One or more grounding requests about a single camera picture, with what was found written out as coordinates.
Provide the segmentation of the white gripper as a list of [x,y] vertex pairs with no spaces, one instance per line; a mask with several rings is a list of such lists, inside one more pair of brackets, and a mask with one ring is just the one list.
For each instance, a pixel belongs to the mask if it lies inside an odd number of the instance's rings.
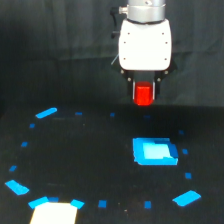
[[[137,24],[124,19],[118,35],[118,53],[111,67],[123,72],[161,72],[168,74],[176,69],[172,57],[170,22]],[[153,100],[160,92],[160,83],[153,81]],[[135,80],[131,81],[131,96],[135,99]]]

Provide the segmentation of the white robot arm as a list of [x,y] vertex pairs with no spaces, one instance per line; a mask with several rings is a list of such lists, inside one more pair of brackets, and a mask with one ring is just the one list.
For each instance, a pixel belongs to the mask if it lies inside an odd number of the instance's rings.
[[110,15],[125,15],[119,31],[118,53],[121,73],[130,82],[133,102],[149,106],[159,94],[159,85],[172,61],[172,35],[165,18],[166,0],[127,0],[126,6],[112,7]]

